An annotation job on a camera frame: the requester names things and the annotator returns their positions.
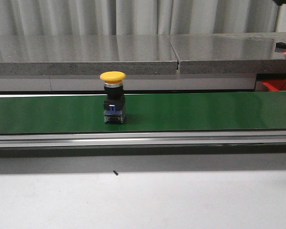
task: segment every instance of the gray stone countertop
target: gray stone countertop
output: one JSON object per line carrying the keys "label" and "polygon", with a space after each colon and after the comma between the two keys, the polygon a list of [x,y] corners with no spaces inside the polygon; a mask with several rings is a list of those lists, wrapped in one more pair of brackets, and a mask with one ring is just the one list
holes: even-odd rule
{"label": "gray stone countertop", "polygon": [[286,32],[170,35],[180,73],[286,73]]}
{"label": "gray stone countertop", "polygon": [[0,36],[0,75],[286,73],[285,33]]}
{"label": "gray stone countertop", "polygon": [[0,36],[0,75],[176,74],[167,35]]}

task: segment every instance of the yellow button cap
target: yellow button cap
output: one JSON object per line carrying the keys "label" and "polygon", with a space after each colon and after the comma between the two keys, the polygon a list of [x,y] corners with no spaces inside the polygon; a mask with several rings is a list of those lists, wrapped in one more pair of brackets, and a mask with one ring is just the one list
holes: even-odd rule
{"label": "yellow button cap", "polygon": [[126,74],[122,72],[105,72],[102,73],[100,78],[105,80],[107,83],[116,83],[120,82],[121,80],[125,79]]}

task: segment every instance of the green conveyor belt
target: green conveyor belt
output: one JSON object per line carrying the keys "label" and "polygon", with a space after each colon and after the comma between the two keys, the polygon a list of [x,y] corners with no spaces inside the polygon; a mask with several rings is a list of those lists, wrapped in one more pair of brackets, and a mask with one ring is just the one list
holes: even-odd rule
{"label": "green conveyor belt", "polygon": [[0,98],[0,134],[286,129],[286,92],[127,95],[124,124],[104,123],[104,98]]}

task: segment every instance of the red object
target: red object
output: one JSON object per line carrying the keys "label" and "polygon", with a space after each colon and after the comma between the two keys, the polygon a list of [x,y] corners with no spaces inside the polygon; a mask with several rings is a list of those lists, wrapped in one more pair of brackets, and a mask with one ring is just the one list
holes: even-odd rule
{"label": "red object", "polygon": [[[263,85],[265,85],[270,92],[278,92],[282,87],[285,80],[264,80]],[[286,84],[281,91],[286,91]]]}

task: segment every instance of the conveyor belt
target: conveyor belt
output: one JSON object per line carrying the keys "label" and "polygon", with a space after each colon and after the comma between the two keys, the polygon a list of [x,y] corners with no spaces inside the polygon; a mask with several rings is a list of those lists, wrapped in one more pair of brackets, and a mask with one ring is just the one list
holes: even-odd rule
{"label": "conveyor belt", "polygon": [[286,92],[127,95],[122,125],[104,123],[104,98],[0,98],[0,135],[286,129]]}
{"label": "conveyor belt", "polygon": [[286,144],[286,92],[132,94],[124,124],[104,98],[0,97],[0,148]]}

